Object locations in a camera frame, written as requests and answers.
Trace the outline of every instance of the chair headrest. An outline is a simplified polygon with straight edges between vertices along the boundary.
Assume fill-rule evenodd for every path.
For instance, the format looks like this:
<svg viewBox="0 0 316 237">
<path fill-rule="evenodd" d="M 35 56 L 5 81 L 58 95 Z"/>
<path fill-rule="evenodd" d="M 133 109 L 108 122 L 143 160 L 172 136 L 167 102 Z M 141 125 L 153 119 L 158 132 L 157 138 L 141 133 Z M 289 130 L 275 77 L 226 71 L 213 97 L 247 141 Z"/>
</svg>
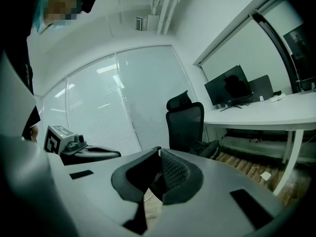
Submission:
<svg viewBox="0 0 316 237">
<path fill-rule="evenodd" d="M 174 111 L 174 110 L 178 110 L 178 109 L 185 109 L 191 104 L 192 104 L 192 101 L 188 96 L 188 91 L 186 90 L 182 94 L 180 94 L 174 98 L 171 98 L 167 102 L 167 110 Z"/>
</svg>

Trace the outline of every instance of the black slot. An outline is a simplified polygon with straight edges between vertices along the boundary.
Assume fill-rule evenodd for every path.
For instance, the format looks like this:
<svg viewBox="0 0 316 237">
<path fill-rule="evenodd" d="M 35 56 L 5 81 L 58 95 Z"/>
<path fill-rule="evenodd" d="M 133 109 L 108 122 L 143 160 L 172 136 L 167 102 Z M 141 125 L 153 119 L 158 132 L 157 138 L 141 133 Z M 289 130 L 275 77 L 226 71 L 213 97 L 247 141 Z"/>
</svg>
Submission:
<svg viewBox="0 0 316 237">
<path fill-rule="evenodd" d="M 88 175 L 92 175 L 92 174 L 93 174 L 93 172 L 91 170 L 85 170 L 85 171 L 81 171 L 81 172 L 77 172 L 77 173 L 72 173 L 69 175 L 74 180 L 74 179 L 81 178 L 81 177 L 88 176 Z"/>
<path fill-rule="evenodd" d="M 256 229 L 273 220 L 271 215 L 247 191 L 237 190 L 231 192 L 231 195 Z"/>
</svg>

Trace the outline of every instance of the black window frame bar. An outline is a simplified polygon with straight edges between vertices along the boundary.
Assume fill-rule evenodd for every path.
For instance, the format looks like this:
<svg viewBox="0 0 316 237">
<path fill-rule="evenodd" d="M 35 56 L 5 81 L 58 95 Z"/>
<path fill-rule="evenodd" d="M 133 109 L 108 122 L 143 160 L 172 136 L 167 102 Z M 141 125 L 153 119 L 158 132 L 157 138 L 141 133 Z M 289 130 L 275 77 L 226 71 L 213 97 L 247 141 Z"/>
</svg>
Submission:
<svg viewBox="0 0 316 237">
<path fill-rule="evenodd" d="M 270 23 L 265 19 L 265 17 L 263 15 L 261 15 L 259 12 L 254 13 L 252 16 L 253 20 L 255 20 L 260 26 L 261 28 L 266 32 L 266 34 L 269 36 L 269 38 L 271 39 L 271 41 L 273 42 L 273 44 L 276 46 L 282 61 L 285 65 L 285 68 L 287 70 L 288 76 L 290 78 L 290 82 L 291 82 L 291 87 L 292 87 L 292 92 L 294 93 L 298 93 L 299 89 L 298 89 L 298 85 L 297 85 L 297 80 L 299 81 L 300 79 L 295 78 L 295 74 L 293 73 L 293 71 L 296 71 L 295 69 L 295 65 L 291 59 L 291 56 L 286 48 L 286 46 L 284 45 L 282 39 L 279 37 L 279 35 L 277 34 L 277 32 L 274 30 L 274 28 L 270 25 Z"/>
</svg>

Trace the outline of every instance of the person's hand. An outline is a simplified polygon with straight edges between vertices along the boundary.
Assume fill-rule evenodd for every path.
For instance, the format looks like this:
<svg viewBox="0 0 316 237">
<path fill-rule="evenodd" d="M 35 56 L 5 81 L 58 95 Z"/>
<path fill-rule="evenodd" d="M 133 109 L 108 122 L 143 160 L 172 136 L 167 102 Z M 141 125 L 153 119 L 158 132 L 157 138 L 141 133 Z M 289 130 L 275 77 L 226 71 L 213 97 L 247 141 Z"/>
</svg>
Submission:
<svg viewBox="0 0 316 237">
<path fill-rule="evenodd" d="M 39 134 L 39 128 L 37 125 L 34 125 L 31 127 L 31 140 L 33 142 L 36 142 L 36 138 L 38 137 Z"/>
</svg>

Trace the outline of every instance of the floor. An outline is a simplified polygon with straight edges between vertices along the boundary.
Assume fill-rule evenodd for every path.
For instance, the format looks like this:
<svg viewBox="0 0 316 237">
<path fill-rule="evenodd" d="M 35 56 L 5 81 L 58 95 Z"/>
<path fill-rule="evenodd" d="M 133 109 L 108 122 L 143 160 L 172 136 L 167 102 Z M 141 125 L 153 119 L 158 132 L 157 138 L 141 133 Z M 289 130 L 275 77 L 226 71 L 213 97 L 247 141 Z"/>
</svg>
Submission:
<svg viewBox="0 0 316 237">
<path fill-rule="evenodd" d="M 285 170 L 285 164 L 281 164 L 279 159 L 273 160 L 267 157 L 239 153 L 226 148 L 222 149 L 222 152 L 216 160 L 243 172 L 249 178 L 258 182 L 270 191 L 273 191 L 276 188 Z M 314 168 L 314 166 L 308 167 L 302 164 L 297 164 L 295 166 L 285 187 L 278 195 L 284 205 L 292 204 L 306 193 L 311 182 L 311 168 Z M 260 176 L 265 171 L 271 174 L 268 181 L 265 181 Z M 145 200 L 152 195 L 153 193 L 148 190 L 145 194 Z M 161 214 L 162 202 L 153 195 L 150 199 L 144 202 L 144 205 L 147 226 L 150 229 L 155 225 Z"/>
</svg>

